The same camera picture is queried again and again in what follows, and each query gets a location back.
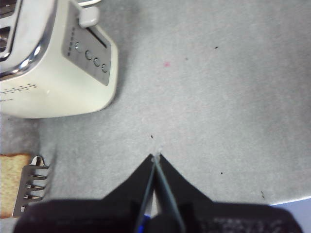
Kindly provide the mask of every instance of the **white toaster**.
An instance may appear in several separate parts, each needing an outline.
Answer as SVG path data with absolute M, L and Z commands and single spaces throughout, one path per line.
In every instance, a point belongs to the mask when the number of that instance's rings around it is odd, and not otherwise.
M 23 118 L 95 112 L 113 99 L 118 50 L 99 10 L 74 0 L 1 0 L 1 112 Z

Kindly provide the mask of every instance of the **chrome trim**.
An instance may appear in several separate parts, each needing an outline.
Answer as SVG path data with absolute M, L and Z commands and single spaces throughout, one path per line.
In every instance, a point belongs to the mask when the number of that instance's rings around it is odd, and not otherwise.
M 40 61 L 40 59 L 46 52 L 51 39 L 52 30 L 54 27 L 56 17 L 56 7 L 57 1 L 54 2 L 53 10 L 48 19 L 47 26 L 35 49 L 29 54 L 29 56 L 24 61 L 19 63 L 17 66 L 11 68 L 11 70 L 0 73 L 0 81 L 25 74 L 26 72 L 34 68 L 35 65 Z

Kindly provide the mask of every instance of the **toaster control panel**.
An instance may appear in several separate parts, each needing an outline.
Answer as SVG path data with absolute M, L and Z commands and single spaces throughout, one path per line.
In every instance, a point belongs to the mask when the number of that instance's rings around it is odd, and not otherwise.
M 96 27 L 81 28 L 80 9 L 70 3 L 63 55 L 104 85 L 109 83 L 111 46 Z

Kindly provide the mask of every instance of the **pink spot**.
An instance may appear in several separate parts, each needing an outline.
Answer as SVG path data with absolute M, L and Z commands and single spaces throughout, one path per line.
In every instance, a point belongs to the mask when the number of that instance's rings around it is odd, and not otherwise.
M 170 67 L 171 66 L 171 63 L 170 62 L 165 62 L 164 63 L 164 67 Z

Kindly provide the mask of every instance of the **bread slice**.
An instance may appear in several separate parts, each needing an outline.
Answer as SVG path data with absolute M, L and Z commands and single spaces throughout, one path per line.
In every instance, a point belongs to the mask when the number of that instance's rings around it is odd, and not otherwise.
M 0 155 L 1 162 L 1 212 L 0 218 L 12 216 L 22 168 L 30 162 L 29 154 Z

